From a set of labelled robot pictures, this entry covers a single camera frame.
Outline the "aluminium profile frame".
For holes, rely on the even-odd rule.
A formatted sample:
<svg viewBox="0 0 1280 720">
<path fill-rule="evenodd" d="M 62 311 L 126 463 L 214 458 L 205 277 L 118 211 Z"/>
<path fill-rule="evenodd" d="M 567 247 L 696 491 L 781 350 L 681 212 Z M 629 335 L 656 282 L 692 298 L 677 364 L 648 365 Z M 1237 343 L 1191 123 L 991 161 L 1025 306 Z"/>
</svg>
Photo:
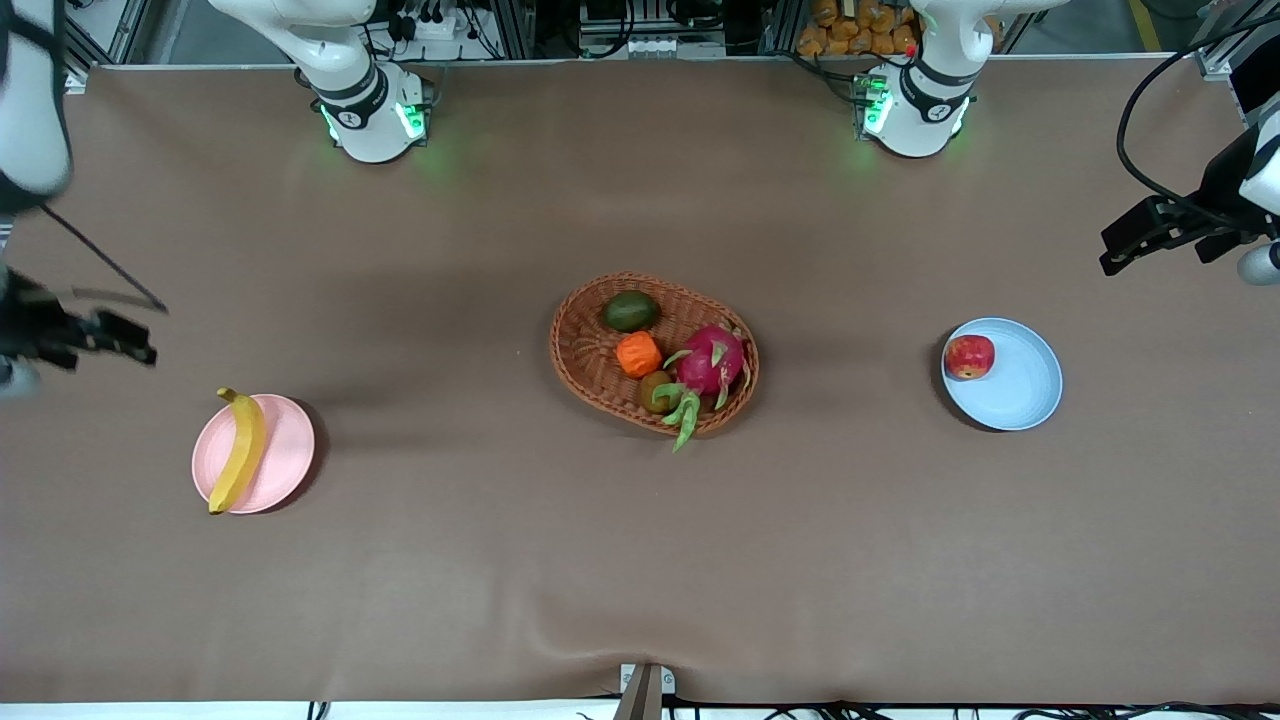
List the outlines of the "aluminium profile frame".
<svg viewBox="0 0 1280 720">
<path fill-rule="evenodd" d="M 1193 58 L 1203 78 L 1225 81 L 1253 54 L 1280 37 L 1280 19 L 1253 29 L 1251 22 L 1280 15 L 1280 0 L 1208 0 L 1193 44 L 1203 44 Z"/>
</svg>

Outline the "blue round plate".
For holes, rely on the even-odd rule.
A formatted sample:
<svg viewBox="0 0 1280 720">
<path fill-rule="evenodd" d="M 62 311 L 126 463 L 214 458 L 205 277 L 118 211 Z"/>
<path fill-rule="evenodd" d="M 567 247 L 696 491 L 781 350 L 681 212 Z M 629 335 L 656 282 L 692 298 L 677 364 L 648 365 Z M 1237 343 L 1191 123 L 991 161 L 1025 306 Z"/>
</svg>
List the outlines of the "blue round plate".
<svg viewBox="0 0 1280 720">
<path fill-rule="evenodd" d="M 1048 420 L 1062 397 L 1062 368 L 1043 337 L 1030 327 L 1002 316 L 983 316 L 956 328 L 960 334 L 983 334 L 997 348 L 995 368 L 977 380 L 940 375 L 950 398 L 973 421 L 993 430 L 1029 430 Z"/>
</svg>

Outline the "pink round plate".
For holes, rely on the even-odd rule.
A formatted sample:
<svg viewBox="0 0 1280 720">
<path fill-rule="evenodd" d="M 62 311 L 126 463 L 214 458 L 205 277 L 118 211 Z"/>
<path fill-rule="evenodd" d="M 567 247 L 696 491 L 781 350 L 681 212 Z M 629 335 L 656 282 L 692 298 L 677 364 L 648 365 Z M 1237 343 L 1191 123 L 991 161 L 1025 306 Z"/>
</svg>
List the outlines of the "pink round plate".
<svg viewBox="0 0 1280 720">
<path fill-rule="evenodd" d="M 282 395 L 255 395 L 268 424 L 268 442 L 253 480 L 230 514 L 248 515 L 279 509 L 302 488 L 316 452 L 316 432 L 308 414 Z M 228 407 L 218 410 L 196 439 L 191 475 L 202 498 L 215 487 L 234 439 L 234 418 Z"/>
</svg>

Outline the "pile of orange fruits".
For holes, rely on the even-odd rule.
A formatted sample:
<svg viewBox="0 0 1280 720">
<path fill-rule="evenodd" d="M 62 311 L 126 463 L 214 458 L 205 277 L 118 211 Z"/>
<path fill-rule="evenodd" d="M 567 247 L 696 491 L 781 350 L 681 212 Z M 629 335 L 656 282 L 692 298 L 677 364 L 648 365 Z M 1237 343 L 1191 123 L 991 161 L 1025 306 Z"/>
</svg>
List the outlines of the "pile of orange fruits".
<svg viewBox="0 0 1280 720">
<path fill-rule="evenodd" d="M 920 18 L 908 0 L 808 0 L 801 56 L 914 56 Z"/>
</svg>

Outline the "red apple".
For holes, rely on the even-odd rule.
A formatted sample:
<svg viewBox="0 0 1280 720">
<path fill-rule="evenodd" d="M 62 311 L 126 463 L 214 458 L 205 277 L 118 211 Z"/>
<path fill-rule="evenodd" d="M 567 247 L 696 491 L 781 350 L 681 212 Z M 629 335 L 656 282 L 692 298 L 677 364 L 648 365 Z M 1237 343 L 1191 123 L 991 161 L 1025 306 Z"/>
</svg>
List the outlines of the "red apple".
<svg viewBox="0 0 1280 720">
<path fill-rule="evenodd" d="M 991 373 L 996 357 L 997 348 L 989 337 L 960 334 L 946 343 L 942 365 L 945 373 L 956 380 L 977 380 Z"/>
</svg>

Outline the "pink dragon fruit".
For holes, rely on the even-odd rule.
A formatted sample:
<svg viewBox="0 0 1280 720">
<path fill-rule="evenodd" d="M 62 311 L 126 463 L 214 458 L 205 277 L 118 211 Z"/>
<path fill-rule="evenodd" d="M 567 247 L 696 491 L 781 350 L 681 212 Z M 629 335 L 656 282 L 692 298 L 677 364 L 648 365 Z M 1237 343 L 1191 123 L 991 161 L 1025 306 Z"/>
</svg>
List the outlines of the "pink dragon fruit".
<svg viewBox="0 0 1280 720">
<path fill-rule="evenodd" d="M 677 407 L 660 421 L 676 429 L 672 451 L 694 436 L 700 416 L 730 404 L 736 389 L 749 389 L 755 373 L 748 360 L 748 337 L 733 325 L 704 325 L 666 359 L 668 372 L 684 391 Z"/>
</svg>

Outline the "orange tangerine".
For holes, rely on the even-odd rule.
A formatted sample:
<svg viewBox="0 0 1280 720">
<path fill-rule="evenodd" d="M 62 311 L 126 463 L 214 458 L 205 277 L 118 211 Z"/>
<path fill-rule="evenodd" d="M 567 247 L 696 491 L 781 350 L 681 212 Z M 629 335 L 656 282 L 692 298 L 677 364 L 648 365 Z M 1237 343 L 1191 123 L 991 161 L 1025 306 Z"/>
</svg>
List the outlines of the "orange tangerine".
<svg viewBox="0 0 1280 720">
<path fill-rule="evenodd" d="M 614 359 L 623 374 L 635 380 L 660 370 L 666 363 L 666 355 L 648 331 L 626 334 L 614 347 Z"/>
</svg>

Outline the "brown wicker basket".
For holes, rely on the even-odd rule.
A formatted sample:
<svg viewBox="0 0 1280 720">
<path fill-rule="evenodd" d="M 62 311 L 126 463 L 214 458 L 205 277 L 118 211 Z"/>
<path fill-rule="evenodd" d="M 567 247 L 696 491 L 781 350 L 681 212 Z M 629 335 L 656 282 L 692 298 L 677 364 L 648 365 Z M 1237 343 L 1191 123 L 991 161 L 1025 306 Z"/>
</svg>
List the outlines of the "brown wicker basket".
<svg viewBox="0 0 1280 720">
<path fill-rule="evenodd" d="M 745 320 L 728 305 L 682 284 L 639 272 L 616 272 L 581 284 L 559 304 L 550 323 L 550 361 L 556 374 L 584 402 L 618 419 L 664 436 L 677 437 L 678 424 L 666 424 L 639 400 L 641 382 L 626 375 L 614 347 L 623 334 L 605 324 L 605 305 L 625 291 L 643 292 L 659 309 L 650 334 L 657 346 L 671 354 L 708 324 L 721 324 L 741 334 L 744 370 L 730 387 L 726 405 L 705 405 L 698 414 L 695 432 L 713 433 L 742 411 L 756 389 L 760 354 Z"/>
</svg>

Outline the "metal table edge clamp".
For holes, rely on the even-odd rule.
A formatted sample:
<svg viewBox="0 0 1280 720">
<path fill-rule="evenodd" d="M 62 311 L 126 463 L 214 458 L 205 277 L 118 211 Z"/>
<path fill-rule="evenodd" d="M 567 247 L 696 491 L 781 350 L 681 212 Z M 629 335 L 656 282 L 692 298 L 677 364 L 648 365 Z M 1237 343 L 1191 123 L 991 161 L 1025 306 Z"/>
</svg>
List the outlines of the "metal table edge clamp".
<svg viewBox="0 0 1280 720">
<path fill-rule="evenodd" d="M 664 720 L 664 698 L 676 694 L 675 673 L 659 664 L 623 664 L 613 720 Z"/>
</svg>

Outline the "green avocado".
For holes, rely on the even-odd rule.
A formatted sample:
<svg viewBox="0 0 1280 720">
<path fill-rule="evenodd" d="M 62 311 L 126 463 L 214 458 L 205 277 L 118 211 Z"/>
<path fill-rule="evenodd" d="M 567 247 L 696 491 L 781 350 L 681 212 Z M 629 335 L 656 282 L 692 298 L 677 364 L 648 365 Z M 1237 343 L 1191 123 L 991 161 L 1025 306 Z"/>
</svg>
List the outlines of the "green avocado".
<svg viewBox="0 0 1280 720">
<path fill-rule="evenodd" d="M 620 333 L 646 331 L 660 319 L 660 305 L 645 292 L 628 290 L 605 302 L 600 319 L 605 327 Z"/>
</svg>

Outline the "white power strip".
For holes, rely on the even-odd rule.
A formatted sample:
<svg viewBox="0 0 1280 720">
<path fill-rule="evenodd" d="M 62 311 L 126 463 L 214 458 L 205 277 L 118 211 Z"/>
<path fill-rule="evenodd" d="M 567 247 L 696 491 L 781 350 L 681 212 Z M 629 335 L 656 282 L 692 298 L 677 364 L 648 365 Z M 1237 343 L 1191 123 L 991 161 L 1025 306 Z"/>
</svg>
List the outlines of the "white power strip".
<svg viewBox="0 0 1280 720">
<path fill-rule="evenodd" d="M 727 56 L 718 35 L 640 35 L 626 49 L 628 60 L 707 60 Z"/>
</svg>

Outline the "yellow banana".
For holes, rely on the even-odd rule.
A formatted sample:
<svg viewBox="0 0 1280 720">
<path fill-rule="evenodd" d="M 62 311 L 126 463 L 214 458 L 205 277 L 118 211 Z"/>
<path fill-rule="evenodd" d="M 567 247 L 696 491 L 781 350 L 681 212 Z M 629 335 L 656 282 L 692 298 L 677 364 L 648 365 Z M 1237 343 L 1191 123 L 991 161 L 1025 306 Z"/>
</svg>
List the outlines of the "yellow banana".
<svg viewBox="0 0 1280 720">
<path fill-rule="evenodd" d="M 207 498 L 210 515 L 229 512 L 256 477 L 268 446 L 268 421 L 256 398 L 221 387 L 218 397 L 230 409 L 234 438 L 230 452 Z"/>
</svg>

